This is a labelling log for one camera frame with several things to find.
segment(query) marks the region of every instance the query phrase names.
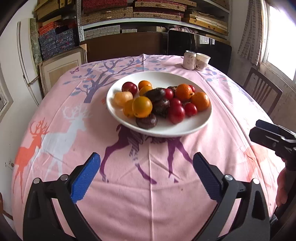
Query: blue gripper pad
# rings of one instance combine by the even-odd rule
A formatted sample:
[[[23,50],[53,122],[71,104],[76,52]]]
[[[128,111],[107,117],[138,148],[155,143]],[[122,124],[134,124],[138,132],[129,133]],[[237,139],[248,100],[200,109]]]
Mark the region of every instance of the blue gripper pad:
[[[193,168],[199,176],[210,198],[219,203],[222,199],[221,185],[210,169],[208,163],[199,153],[195,153],[193,157]]]
[[[92,180],[96,176],[101,165],[101,157],[98,153],[93,153],[89,157],[88,163],[82,169],[72,184],[71,198],[73,203],[83,199],[87,189],[89,188]]]

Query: pile of fruit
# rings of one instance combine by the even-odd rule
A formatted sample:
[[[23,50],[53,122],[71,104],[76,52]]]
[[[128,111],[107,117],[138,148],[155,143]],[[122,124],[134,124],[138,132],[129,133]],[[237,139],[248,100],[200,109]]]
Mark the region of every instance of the pile of fruit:
[[[150,129],[157,125],[157,117],[168,118],[178,124],[210,106],[209,97],[203,92],[195,93],[192,85],[180,84],[168,88],[152,88],[143,80],[138,86],[132,82],[122,85],[122,92],[114,95],[114,104],[123,108],[128,118],[136,118],[140,128]]]

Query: picture frame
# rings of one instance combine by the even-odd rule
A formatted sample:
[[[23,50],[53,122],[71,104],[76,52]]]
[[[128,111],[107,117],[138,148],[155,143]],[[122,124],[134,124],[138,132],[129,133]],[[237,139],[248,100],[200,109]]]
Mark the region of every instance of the picture frame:
[[[0,122],[2,121],[4,115],[6,114],[12,103],[13,99],[6,86],[0,65]]]
[[[44,96],[65,72],[86,63],[86,44],[41,62],[39,69]]]

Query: round table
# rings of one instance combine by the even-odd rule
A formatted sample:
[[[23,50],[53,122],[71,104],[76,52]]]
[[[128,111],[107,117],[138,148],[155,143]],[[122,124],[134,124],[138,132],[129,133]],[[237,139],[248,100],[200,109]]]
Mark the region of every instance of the round table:
[[[180,56],[143,54],[87,63],[59,79],[29,123],[15,160],[12,211],[19,236],[33,179],[56,180],[93,152],[100,155],[101,166],[77,205],[102,240],[192,240],[217,205],[192,166],[196,152],[236,180],[258,178],[268,211],[274,212],[276,179],[284,164],[248,137],[258,119],[270,118],[214,67],[198,72],[184,69],[182,62]],[[118,79],[140,71],[165,71],[199,85],[213,108],[207,126],[166,139],[119,124],[106,108],[107,91]],[[238,202],[222,234],[237,207]],[[57,214],[64,231],[72,234],[58,206]]]

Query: human hand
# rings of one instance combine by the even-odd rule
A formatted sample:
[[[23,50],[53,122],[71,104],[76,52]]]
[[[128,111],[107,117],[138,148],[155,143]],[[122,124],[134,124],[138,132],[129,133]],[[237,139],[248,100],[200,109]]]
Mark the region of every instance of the human hand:
[[[288,199],[287,192],[285,190],[285,182],[286,182],[286,168],[284,168],[277,179],[278,183],[278,191],[276,194],[276,205],[279,207],[282,204],[285,204]]]

